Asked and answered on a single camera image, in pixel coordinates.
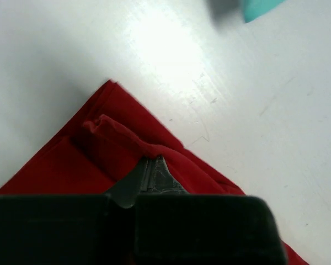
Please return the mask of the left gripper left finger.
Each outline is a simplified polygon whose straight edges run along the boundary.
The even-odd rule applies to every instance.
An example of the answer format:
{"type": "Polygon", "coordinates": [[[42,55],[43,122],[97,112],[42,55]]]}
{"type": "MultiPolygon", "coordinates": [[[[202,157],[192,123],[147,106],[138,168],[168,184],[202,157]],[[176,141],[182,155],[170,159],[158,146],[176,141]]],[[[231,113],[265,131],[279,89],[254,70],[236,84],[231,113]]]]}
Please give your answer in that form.
{"type": "Polygon", "coordinates": [[[0,195],[0,264],[134,264],[134,202],[149,160],[106,193],[0,195]]]}

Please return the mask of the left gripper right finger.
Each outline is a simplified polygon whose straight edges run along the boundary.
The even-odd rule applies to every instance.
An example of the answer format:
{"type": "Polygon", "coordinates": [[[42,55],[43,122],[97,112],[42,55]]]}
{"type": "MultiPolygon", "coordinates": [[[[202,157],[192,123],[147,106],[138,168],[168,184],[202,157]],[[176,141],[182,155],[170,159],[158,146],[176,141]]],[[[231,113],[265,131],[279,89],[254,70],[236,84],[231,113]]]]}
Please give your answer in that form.
{"type": "Polygon", "coordinates": [[[134,204],[136,264],[286,264],[265,201],[242,195],[193,195],[162,156],[146,162],[134,204]]]}

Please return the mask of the dark red t-shirt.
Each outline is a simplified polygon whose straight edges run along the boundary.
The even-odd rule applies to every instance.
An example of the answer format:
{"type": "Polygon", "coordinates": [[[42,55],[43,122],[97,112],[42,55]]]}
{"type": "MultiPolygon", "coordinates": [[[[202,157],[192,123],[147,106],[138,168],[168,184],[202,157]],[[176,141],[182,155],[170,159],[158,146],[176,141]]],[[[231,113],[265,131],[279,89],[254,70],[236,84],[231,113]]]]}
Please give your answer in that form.
{"type": "MultiPolygon", "coordinates": [[[[245,193],[199,159],[119,84],[108,81],[2,188],[0,195],[106,193],[146,158],[162,156],[193,195],[245,193]]],[[[304,260],[282,240],[286,264],[304,260]]]]}

